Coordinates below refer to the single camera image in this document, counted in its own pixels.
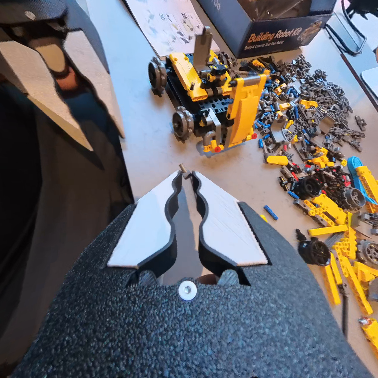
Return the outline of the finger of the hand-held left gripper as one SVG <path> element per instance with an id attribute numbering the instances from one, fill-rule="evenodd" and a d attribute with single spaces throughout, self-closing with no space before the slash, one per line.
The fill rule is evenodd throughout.
<path id="1" fill-rule="evenodd" d="M 107 73 L 84 32 L 69 32 L 64 41 L 64 49 L 79 73 L 86 78 L 94 88 L 97 98 L 106 107 L 121 138 L 125 138 L 123 121 L 111 76 Z"/>
<path id="2" fill-rule="evenodd" d="M 16 41 L 0 43 L 0 72 L 69 136 L 90 151 L 92 146 L 60 98 L 41 55 Z"/>

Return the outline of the dark blue cardboard box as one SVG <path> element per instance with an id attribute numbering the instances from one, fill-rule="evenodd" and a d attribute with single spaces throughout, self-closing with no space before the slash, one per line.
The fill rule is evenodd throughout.
<path id="1" fill-rule="evenodd" d="M 237 59 L 308 45 L 331 17 L 335 0 L 199 0 Z"/>

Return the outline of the person's left hand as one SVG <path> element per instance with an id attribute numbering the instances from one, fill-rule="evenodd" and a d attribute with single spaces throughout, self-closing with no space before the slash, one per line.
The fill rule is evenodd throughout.
<path id="1" fill-rule="evenodd" d="M 56 82 L 62 91 L 74 91 L 79 87 L 79 78 L 72 67 L 68 67 L 66 76 L 57 77 Z"/>

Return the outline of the yellow black toy brick vehicle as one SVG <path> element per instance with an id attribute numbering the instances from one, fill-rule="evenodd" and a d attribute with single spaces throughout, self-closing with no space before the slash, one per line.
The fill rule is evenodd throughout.
<path id="1" fill-rule="evenodd" d="M 219 153 L 257 138 L 253 131 L 258 105 L 268 74 L 231 78 L 226 57 L 211 50 L 208 26 L 196 34 L 194 53 L 171 53 L 163 62 L 149 62 L 154 94 L 168 87 L 178 106 L 172 116 L 175 136 L 185 141 L 201 137 L 204 152 Z"/>

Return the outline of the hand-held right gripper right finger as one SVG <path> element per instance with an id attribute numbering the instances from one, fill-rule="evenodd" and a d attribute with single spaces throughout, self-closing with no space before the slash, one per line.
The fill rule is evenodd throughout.
<path id="1" fill-rule="evenodd" d="M 202 217 L 198 253 L 202 265 L 221 278 L 230 270 L 238 284 L 250 286 L 243 268 L 267 265 L 267 256 L 239 201 L 198 171 L 192 172 L 196 209 Z"/>

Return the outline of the pile of toy brick pieces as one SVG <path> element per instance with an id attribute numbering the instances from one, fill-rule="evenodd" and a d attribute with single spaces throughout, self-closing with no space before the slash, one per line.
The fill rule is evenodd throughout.
<path id="1" fill-rule="evenodd" d="M 328 300 L 343 305 L 342 327 L 348 331 L 346 282 L 363 315 L 358 322 L 375 356 L 378 349 L 377 319 L 371 301 L 377 293 L 377 205 L 367 202 L 353 187 L 347 159 L 340 151 L 344 142 L 361 152 L 365 119 L 354 116 L 358 130 L 348 125 L 353 110 L 344 90 L 327 79 L 301 54 L 291 62 L 274 57 L 244 60 L 235 78 L 268 74 L 260 97 L 254 129 L 266 163 L 280 167 L 278 182 L 293 204 L 312 218 L 318 228 L 309 229 L 306 238 L 317 237 L 330 250 L 331 262 L 320 267 Z M 378 203 L 378 184 L 371 170 L 362 163 L 356 168 L 366 192 Z M 322 186 L 316 198 L 300 200 L 292 191 L 300 178 L 314 177 Z"/>

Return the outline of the light blue curved toy panel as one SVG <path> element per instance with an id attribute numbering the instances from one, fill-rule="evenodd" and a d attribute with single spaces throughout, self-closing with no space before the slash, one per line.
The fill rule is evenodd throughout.
<path id="1" fill-rule="evenodd" d="M 350 175 L 352 177 L 353 187 L 358 189 L 364 195 L 367 202 L 370 202 L 373 205 L 377 205 L 377 202 L 375 201 L 375 199 L 372 198 L 366 192 L 365 188 L 363 187 L 363 185 L 362 185 L 362 183 L 361 183 L 361 181 L 360 181 L 360 179 L 357 175 L 356 168 L 360 167 L 360 166 L 362 166 L 362 162 L 358 157 L 352 156 L 352 157 L 347 159 L 347 167 L 348 167 Z"/>

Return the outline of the black toy wheel hub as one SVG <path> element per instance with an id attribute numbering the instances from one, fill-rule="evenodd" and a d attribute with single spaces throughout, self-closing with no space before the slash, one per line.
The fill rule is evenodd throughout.
<path id="1" fill-rule="evenodd" d="M 327 245 L 317 237 L 309 240 L 299 229 L 295 229 L 298 240 L 298 253 L 306 264 L 326 267 L 331 262 L 331 253 Z"/>
<path id="2" fill-rule="evenodd" d="M 300 178 L 294 183 L 292 191 L 300 200 L 316 198 L 322 194 L 322 186 L 314 177 Z"/>

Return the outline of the white instruction sheet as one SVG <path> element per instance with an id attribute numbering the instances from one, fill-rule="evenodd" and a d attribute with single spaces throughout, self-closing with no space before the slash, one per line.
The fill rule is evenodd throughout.
<path id="1" fill-rule="evenodd" d="M 160 57 L 193 53 L 201 23 L 190 0 L 125 1 L 141 31 Z"/>

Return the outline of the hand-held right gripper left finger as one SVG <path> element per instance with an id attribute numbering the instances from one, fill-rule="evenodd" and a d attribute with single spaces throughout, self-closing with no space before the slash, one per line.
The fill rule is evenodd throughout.
<path id="1" fill-rule="evenodd" d="M 178 210 L 182 173 L 175 171 L 141 197 L 107 262 L 107 267 L 150 270 L 156 277 L 177 258 L 173 216 Z"/>

